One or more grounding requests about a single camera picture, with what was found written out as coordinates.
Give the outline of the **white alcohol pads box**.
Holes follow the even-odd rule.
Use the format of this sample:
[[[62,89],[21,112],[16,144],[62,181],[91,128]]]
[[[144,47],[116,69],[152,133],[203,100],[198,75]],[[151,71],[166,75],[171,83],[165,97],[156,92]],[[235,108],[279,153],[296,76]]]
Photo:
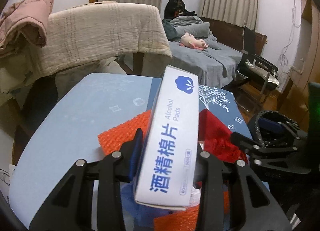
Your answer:
[[[190,204],[199,132],[199,79],[167,66],[153,103],[135,202],[163,209]]]

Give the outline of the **black trash bin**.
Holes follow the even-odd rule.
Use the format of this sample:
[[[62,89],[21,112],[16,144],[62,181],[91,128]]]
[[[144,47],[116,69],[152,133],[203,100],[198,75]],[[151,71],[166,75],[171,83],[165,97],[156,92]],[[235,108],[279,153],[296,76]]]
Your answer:
[[[305,154],[305,145],[308,134],[301,130],[292,119],[276,111],[261,111],[247,124],[252,138],[264,147],[292,147],[302,148]],[[256,174],[269,174],[257,169],[251,164]]]

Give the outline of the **small orange foam net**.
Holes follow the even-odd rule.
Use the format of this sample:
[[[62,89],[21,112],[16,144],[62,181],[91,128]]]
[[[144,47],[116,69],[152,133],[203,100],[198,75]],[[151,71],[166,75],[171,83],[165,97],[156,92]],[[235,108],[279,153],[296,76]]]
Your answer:
[[[154,230],[195,230],[199,214],[201,190],[193,188],[190,198],[190,206],[185,211],[157,217],[153,220]]]

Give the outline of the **blue patterned table cloth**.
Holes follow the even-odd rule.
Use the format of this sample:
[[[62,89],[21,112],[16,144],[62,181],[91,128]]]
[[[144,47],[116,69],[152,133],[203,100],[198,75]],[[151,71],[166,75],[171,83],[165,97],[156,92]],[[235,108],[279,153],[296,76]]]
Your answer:
[[[28,229],[43,202],[78,159],[88,163],[104,159],[106,155],[99,144],[99,134],[152,110],[161,80],[90,74],[57,103],[25,148],[10,184],[10,206]],[[251,139],[234,96],[210,87],[207,93],[214,105],[205,105],[199,96],[199,113],[207,109],[232,133],[238,132]],[[133,195],[138,169],[129,182],[133,184]],[[98,182],[95,181],[91,230],[98,230],[97,194]]]

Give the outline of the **blue plastic bag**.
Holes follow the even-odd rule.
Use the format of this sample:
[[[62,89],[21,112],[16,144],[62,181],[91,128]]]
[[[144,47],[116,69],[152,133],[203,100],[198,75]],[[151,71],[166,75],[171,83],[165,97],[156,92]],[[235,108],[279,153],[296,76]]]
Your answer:
[[[170,214],[169,210],[136,203],[132,183],[121,183],[120,194],[126,230],[155,230],[154,219]]]

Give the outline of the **grey bed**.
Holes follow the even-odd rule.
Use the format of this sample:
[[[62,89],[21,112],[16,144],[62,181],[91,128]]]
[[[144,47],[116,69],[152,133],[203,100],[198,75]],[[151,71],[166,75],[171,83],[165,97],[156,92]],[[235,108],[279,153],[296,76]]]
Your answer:
[[[181,38],[169,40],[171,65],[197,75],[199,83],[205,86],[223,88],[242,80],[237,66],[242,57],[243,27],[198,16],[179,16],[170,20],[173,27],[204,22],[210,23],[212,34],[197,39],[203,39],[209,48],[196,50],[180,46]]]

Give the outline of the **dark blue clothes on bed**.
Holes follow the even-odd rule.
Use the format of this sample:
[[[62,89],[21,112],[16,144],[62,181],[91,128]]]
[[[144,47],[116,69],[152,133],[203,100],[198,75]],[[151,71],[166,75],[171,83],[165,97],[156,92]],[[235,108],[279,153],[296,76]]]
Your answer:
[[[176,29],[170,24],[170,20],[163,19],[162,20],[163,29],[165,31],[165,35],[168,40],[173,40],[178,38],[178,33]]]

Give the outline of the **pink plush toy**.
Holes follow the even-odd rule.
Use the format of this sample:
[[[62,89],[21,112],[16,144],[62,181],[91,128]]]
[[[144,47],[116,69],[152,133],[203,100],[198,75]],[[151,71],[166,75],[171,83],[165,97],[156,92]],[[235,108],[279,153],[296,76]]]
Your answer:
[[[186,32],[180,40],[180,46],[196,50],[205,50],[209,45],[203,39],[196,39],[193,35]]]

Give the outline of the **large orange foam net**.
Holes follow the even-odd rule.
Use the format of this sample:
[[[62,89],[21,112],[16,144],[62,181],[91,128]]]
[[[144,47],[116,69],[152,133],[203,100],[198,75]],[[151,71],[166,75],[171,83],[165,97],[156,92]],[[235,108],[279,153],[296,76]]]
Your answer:
[[[131,120],[99,134],[98,140],[104,155],[118,151],[123,143],[132,141],[138,128],[143,131],[143,137],[145,137],[148,130],[150,116],[151,110],[148,110],[137,115]]]

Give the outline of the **grey pillow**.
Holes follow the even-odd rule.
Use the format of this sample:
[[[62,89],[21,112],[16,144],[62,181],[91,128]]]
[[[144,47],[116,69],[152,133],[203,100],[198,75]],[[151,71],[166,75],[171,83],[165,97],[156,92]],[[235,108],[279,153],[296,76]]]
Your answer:
[[[191,24],[184,26],[175,26],[177,37],[181,38],[186,33],[193,35],[195,38],[207,38],[212,32],[210,31],[210,23],[204,22],[199,24]]]

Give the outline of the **coat rack with black clothes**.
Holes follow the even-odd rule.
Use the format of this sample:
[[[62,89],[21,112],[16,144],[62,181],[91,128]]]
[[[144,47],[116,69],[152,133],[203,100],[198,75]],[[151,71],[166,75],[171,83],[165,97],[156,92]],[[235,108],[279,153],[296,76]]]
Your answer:
[[[188,11],[183,0],[169,0],[164,9],[164,18],[172,20],[179,16],[197,16],[195,11]]]

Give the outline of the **beige blanket on rack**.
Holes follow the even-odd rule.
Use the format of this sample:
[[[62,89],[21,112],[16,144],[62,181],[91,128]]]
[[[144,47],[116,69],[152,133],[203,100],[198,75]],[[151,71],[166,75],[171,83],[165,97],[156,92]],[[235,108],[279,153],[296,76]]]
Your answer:
[[[160,77],[172,53],[157,7],[103,1],[49,15],[47,44],[30,47],[37,76],[143,53],[142,75]]]

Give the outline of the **black chair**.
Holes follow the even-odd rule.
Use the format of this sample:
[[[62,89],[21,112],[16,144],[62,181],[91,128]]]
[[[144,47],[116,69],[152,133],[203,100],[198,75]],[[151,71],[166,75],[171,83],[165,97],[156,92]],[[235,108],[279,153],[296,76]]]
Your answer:
[[[241,87],[246,83],[251,83],[253,87],[255,87],[259,91],[258,97],[254,98],[253,100],[257,104],[262,105],[264,104],[270,93],[279,87],[271,86],[270,83],[267,83],[270,73],[272,73],[273,76],[278,79],[278,67],[255,53],[255,39],[255,32],[245,26],[242,33],[242,57],[240,63],[237,66],[237,72],[240,76],[243,77],[243,79],[237,82],[237,86]],[[253,65],[261,67],[264,70],[268,71],[267,78],[265,80],[246,68],[245,61],[247,59]]]

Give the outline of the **red plastic bag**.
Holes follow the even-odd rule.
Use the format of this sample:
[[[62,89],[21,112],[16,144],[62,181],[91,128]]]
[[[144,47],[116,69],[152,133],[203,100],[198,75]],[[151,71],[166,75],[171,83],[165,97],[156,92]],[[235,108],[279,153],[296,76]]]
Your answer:
[[[207,109],[199,113],[198,141],[204,141],[204,150],[221,161],[235,163],[241,159],[248,163],[246,154],[231,143],[231,130]]]

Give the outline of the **pink jacket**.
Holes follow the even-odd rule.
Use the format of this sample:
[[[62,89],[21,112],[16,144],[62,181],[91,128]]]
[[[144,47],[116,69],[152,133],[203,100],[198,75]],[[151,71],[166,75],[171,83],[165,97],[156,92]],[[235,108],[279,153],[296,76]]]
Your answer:
[[[22,48],[26,42],[43,47],[54,0],[22,0],[1,15],[1,58]]]

